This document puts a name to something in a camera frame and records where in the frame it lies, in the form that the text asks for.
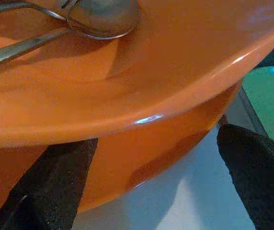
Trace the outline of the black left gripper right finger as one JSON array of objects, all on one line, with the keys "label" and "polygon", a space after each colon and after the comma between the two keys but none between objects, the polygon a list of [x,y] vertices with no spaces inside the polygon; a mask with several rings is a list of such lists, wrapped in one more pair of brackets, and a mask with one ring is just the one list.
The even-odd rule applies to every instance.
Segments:
[{"label": "black left gripper right finger", "polygon": [[274,230],[274,141],[226,124],[217,136],[220,156],[257,230]]}]

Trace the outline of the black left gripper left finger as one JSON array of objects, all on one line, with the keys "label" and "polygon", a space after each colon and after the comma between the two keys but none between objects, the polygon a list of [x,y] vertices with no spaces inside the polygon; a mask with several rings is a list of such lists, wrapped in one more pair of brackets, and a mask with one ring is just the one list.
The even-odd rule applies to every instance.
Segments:
[{"label": "black left gripper left finger", "polygon": [[0,230],[70,230],[98,140],[50,145],[0,209]]}]

